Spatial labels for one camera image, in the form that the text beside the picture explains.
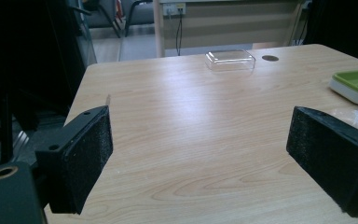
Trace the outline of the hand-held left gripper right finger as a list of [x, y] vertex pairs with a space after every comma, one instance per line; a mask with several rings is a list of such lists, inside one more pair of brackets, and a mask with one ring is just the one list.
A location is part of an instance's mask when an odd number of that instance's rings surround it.
[[322, 111], [297, 106], [286, 151], [342, 212], [358, 217], [358, 129]]

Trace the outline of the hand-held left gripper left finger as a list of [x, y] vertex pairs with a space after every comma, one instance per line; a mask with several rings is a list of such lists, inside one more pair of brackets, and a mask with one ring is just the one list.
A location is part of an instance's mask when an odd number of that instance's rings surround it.
[[56, 214], [79, 214], [114, 150], [109, 107], [87, 110], [35, 152]]

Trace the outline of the green and white soap dish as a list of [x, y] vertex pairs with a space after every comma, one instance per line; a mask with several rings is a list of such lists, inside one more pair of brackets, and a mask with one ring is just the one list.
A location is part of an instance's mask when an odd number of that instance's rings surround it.
[[332, 75], [329, 87], [349, 101], [358, 104], [358, 71], [335, 73]]

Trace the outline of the clear plastic container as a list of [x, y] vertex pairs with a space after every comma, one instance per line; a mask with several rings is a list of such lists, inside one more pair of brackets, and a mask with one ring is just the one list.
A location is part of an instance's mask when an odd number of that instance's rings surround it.
[[215, 72], [255, 68], [255, 57], [243, 49], [214, 50], [205, 54], [205, 63]]

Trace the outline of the white table leg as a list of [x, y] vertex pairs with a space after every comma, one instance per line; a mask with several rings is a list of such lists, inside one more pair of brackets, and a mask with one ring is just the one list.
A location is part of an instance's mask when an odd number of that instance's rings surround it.
[[165, 56], [164, 48], [164, 23], [162, 16], [162, 6], [159, 0], [153, 0], [153, 9], [154, 9], [154, 27], [155, 27], [155, 36], [156, 36], [156, 49], [157, 57], [163, 58]]

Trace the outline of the white wall socket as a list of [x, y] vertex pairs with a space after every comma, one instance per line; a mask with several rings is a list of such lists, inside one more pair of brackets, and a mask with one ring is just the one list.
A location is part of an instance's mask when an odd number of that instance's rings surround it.
[[162, 5], [164, 16], [176, 16], [186, 14], [185, 3], [165, 3]]

